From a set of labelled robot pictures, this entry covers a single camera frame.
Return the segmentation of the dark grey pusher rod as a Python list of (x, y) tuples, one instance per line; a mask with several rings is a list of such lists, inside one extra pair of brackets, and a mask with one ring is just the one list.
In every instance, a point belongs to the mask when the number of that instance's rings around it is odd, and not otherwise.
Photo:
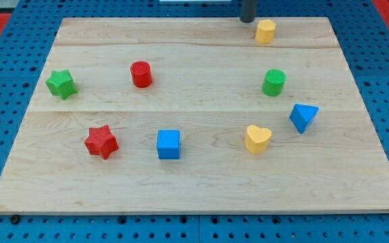
[(258, 0), (242, 0), (240, 9), (240, 21), (251, 23), (255, 19)]

